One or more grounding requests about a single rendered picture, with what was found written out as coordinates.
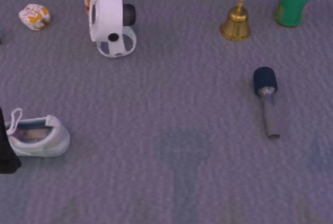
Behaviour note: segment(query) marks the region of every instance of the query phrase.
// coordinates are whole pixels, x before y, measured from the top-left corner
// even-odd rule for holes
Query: gray table surface
[[[22,158],[0,176],[1,224],[333,223],[333,0],[278,26],[277,0],[246,0],[252,35],[221,37],[236,0],[125,0],[135,52],[104,58],[82,0],[0,0],[6,120],[57,116],[63,157]],[[51,24],[18,12],[47,6]],[[271,66],[281,138],[265,136],[252,74]]]

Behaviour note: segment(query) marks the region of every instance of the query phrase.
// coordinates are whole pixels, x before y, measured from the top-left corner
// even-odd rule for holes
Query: baby shoe
[[[58,118],[47,115],[21,120],[22,115],[21,108],[14,109],[11,122],[6,123],[8,139],[17,156],[55,157],[67,151],[70,134]]]

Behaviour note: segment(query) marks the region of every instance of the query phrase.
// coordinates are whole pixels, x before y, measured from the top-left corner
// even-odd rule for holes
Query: bell
[[[222,36],[231,41],[242,41],[250,35],[248,12],[245,8],[233,7],[220,27]]]

